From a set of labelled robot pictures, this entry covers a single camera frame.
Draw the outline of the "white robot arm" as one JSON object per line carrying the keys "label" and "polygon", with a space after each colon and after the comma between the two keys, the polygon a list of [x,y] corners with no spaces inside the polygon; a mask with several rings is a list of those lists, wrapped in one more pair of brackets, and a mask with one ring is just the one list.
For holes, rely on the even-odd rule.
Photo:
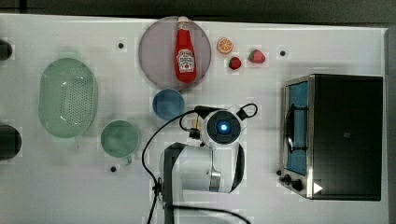
{"label": "white robot arm", "polygon": [[235,214],[188,205],[183,192],[231,193],[239,186],[245,170],[240,138],[248,126],[248,114],[236,105],[228,109],[198,105],[194,112],[203,124],[199,130],[191,129],[190,137],[201,144],[175,142],[161,155],[164,224],[232,224]]}

